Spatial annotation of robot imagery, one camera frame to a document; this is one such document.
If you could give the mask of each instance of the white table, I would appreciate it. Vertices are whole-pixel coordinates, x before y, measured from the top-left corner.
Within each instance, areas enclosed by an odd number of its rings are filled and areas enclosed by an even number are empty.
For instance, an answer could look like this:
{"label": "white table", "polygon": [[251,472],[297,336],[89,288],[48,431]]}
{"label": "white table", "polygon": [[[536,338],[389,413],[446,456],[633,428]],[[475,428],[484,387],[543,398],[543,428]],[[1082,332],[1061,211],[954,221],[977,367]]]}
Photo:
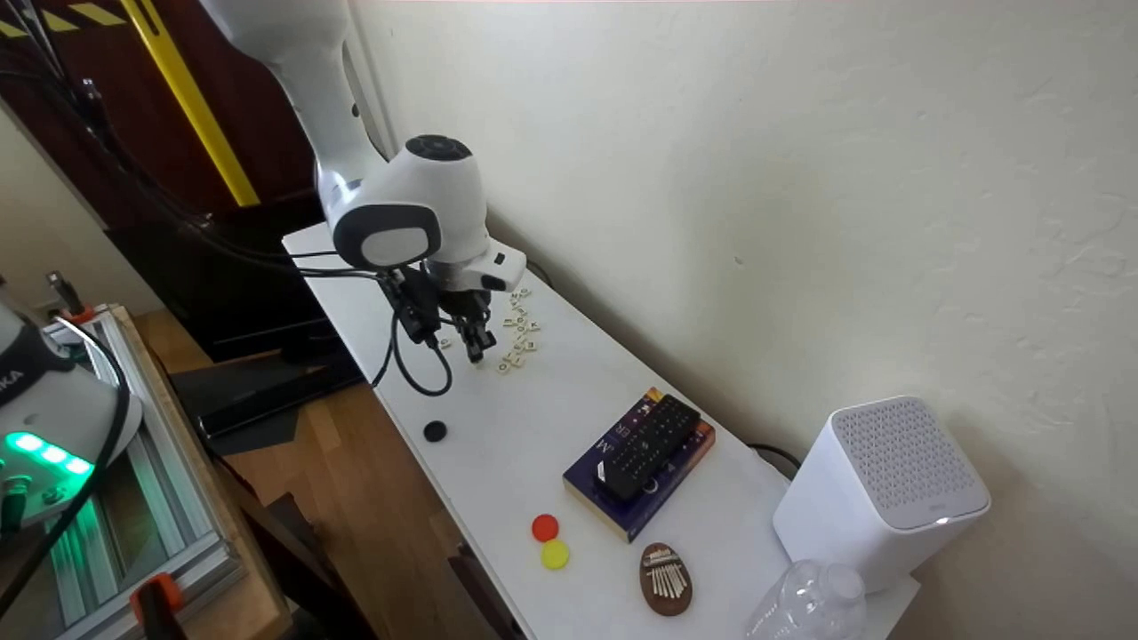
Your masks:
{"label": "white table", "polygon": [[[284,238],[288,252],[326,251],[326,228],[306,228]],[[335,255],[296,261],[301,266],[344,266]],[[391,311],[372,283],[308,277],[314,297],[369,376],[389,348]],[[536,352],[519,371],[503,373],[499,361],[514,343],[504,329],[511,297],[495,297],[491,332],[499,348],[474,367],[460,336],[446,329],[454,367],[454,387],[446,398],[415,395],[391,367],[378,387],[379,407],[430,477],[461,539],[491,574],[499,593],[535,640],[581,638],[716,638],[744,635],[756,599],[782,578],[787,556],[773,530],[787,482],[744,443],[718,428],[716,448],[647,522],[636,546],[625,546],[562,472],[582,456],[647,387],[668,387],[655,371],[575,313],[535,273],[519,286]],[[435,352],[409,344],[401,352],[423,386],[442,380]],[[430,444],[423,428],[447,425],[447,439]],[[530,521],[555,511],[574,562],[548,574],[536,562]],[[680,620],[655,616],[636,585],[645,546],[672,546],[690,578],[693,605]],[[900,585],[869,601],[869,635],[889,638],[917,585]]]}

